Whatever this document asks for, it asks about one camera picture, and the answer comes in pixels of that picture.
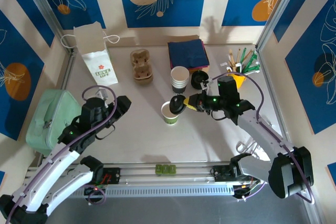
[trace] white paper cup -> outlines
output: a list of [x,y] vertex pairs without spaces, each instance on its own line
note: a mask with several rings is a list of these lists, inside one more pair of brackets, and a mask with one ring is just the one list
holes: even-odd
[[189,70],[185,67],[177,66],[171,71],[172,89],[176,94],[184,93],[189,82]]
[[171,78],[176,82],[184,82],[189,79],[189,70],[185,67],[177,66],[170,72]]
[[173,79],[171,79],[171,83],[172,83],[172,85],[174,85],[174,86],[183,86],[183,85],[188,84],[188,82],[189,82],[189,79],[187,79],[187,80],[184,81],[184,82],[176,82],[176,81],[174,81]]
[[173,114],[170,112],[169,109],[170,102],[165,102],[161,107],[161,113],[163,115],[163,120],[166,122],[166,124],[173,125],[177,122],[178,115]]

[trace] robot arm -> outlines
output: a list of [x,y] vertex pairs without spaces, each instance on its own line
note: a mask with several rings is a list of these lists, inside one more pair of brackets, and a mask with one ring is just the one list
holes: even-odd
[[122,117],[130,105],[126,96],[117,98],[116,108],[114,103],[106,108],[101,98],[88,99],[82,107],[81,115],[74,118],[63,130],[55,148],[35,176],[11,196],[0,197],[0,211],[3,216],[6,219],[10,216],[11,223],[45,223],[52,211],[75,190],[89,182],[98,182],[102,177],[103,164],[91,156],[82,159],[65,177],[59,177],[95,141],[96,135]]
[[185,98],[177,95],[170,102],[170,110],[180,114],[185,108],[210,114],[224,111],[226,118],[245,130],[264,149],[270,161],[262,161],[250,154],[240,154],[230,160],[230,176],[252,176],[267,182],[280,198],[286,198],[306,189],[305,182],[292,160],[298,161],[309,186],[313,185],[311,156],[305,147],[296,148],[285,141],[265,120],[257,114],[255,107],[242,100],[233,77],[218,79],[218,96],[202,93]]

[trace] pen holder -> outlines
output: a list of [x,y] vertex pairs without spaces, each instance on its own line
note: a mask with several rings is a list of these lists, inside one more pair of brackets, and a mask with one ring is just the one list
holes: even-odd
[[237,89],[239,89],[242,85],[243,85],[243,82],[246,80],[246,77],[245,76],[239,76],[237,74],[229,74],[229,76],[232,76],[233,79],[235,79],[236,81],[236,84],[237,84]]

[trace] stack of napkins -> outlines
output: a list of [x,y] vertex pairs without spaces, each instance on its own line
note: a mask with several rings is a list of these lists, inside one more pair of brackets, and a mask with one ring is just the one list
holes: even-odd
[[207,71],[209,68],[209,59],[201,39],[169,42],[168,49],[172,69],[182,66],[189,72],[194,72],[196,70]]

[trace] stacked paper cups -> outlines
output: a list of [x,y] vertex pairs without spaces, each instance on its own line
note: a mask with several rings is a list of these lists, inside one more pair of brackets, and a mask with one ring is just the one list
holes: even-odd
[[171,82],[174,93],[182,94],[189,82],[189,71],[185,67],[177,66],[171,71]]

